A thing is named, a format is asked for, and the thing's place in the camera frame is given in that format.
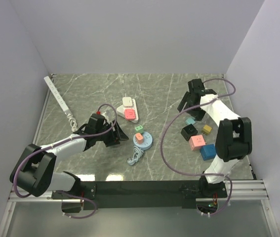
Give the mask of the green charger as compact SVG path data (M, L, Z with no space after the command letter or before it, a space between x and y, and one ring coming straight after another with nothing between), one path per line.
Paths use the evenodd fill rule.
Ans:
M136 126L135 131L137 133L142 133L144 131L144 127L142 125Z

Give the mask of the salmon usb-c charger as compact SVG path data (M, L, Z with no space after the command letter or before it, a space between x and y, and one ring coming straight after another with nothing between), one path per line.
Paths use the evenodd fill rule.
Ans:
M137 144L142 144L144 142L144 137L141 133L135 134L135 141Z

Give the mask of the round blue power hub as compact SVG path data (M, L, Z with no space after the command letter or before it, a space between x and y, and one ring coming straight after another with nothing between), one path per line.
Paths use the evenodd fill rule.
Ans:
M135 135L133 136L133 155L127 159L129 165L134 165L140 158L144 155L144 152L148 150L153 144L153 137L150 133L144 131L141 133L144 137L144 142L142 144L137 144L135 141Z

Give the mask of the teal charger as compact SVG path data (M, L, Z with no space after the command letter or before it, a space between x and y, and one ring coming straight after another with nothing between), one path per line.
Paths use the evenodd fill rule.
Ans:
M186 125L194 125L195 123L196 123L196 121L195 121L195 119L194 118L187 118L186 120L185 120L185 123L186 123Z

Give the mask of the black cube socket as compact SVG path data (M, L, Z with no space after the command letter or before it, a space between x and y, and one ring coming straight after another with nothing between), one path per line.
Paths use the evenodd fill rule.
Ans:
M192 124L186 125L181 130L181 135L186 141L189 141L192 136L196 136L197 134L198 131Z

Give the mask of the yellow usb charger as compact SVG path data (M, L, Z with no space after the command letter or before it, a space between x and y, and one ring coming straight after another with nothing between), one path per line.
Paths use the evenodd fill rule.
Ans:
M202 133L205 135L209 135L211 131L212 127L207 124L202 128Z

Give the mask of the pink cube socket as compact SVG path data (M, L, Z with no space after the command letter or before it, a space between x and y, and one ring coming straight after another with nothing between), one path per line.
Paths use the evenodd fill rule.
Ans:
M189 139L190 148L192 151L200 150L201 147L206 145L203 135L191 136Z

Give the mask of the long white power strip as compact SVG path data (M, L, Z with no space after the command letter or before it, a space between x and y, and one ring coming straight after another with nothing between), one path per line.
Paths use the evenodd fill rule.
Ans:
M53 84L52 80L50 79L49 76L46 76L43 79L44 79L46 85L48 86L50 92L52 93L52 95L56 99L57 103L59 104L60 108L62 109L62 111L66 115L66 118L67 118L67 120L70 124L70 127L71 127L71 131L72 132L77 131L78 130L78 124L76 122L76 119L75 119L73 113L70 111L69 107L67 106L66 102L64 101L64 99L60 95L59 91L57 90L57 88Z

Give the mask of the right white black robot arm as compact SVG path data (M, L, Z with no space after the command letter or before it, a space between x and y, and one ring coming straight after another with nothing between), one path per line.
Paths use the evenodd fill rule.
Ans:
M206 180L198 186L199 193L209 197L216 191L215 184L222 182L236 163L251 153L251 120L235 114L213 90L187 91L177 110L190 114L196 121L202 120L207 114L218 126L215 140L216 157L204 172Z

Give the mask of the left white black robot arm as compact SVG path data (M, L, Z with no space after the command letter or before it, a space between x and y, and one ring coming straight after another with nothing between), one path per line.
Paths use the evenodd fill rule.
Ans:
M41 147L35 144L28 145L9 180L18 197L39 197L49 189L52 180L56 179L54 167L57 161L84 152L97 142L103 142L106 147L110 147L128 139L116 120L107 122L102 118L100 122L89 121L69 137L53 144Z

